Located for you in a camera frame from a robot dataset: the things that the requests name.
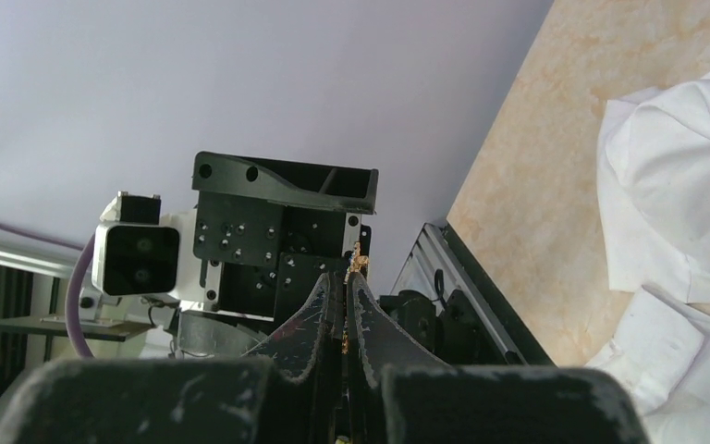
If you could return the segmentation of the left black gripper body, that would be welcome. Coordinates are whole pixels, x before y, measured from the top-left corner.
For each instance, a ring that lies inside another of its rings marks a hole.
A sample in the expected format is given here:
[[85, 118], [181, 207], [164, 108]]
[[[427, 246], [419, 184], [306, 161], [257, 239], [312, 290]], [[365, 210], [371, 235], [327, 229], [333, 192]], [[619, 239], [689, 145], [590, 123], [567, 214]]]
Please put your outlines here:
[[352, 213], [306, 209], [203, 191], [193, 253], [203, 262], [210, 311], [288, 320], [324, 272], [343, 271], [372, 231]]

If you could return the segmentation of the white garment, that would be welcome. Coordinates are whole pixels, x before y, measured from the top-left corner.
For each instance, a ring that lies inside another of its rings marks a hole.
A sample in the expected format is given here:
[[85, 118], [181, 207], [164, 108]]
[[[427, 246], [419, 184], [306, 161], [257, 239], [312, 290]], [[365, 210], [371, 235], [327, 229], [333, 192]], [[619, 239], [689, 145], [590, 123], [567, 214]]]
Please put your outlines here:
[[596, 187], [608, 285], [631, 294], [589, 366], [654, 443], [710, 443], [710, 72], [606, 103]]

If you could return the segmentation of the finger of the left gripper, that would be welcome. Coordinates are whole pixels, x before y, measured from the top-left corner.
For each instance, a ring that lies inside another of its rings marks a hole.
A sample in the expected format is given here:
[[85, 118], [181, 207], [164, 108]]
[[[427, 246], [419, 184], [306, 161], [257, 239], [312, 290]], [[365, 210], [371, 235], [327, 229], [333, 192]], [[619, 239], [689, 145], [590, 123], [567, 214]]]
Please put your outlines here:
[[272, 204], [372, 215], [378, 179], [376, 169], [199, 152], [191, 187]]

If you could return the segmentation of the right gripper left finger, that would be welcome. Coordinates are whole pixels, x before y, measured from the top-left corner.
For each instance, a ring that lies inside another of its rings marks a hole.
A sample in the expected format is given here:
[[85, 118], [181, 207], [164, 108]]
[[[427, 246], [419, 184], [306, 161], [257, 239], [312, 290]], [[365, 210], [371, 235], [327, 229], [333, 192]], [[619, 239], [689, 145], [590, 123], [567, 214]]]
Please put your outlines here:
[[342, 276], [240, 357], [59, 360], [32, 372], [0, 443], [332, 443]]

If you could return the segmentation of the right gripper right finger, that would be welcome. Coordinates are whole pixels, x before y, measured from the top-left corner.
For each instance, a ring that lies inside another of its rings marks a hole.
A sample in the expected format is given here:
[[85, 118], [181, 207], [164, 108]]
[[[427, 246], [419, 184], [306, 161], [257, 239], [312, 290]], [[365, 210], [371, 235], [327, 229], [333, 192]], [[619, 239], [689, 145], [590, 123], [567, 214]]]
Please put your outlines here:
[[592, 369], [450, 365], [347, 283], [355, 443], [646, 443], [626, 391]]

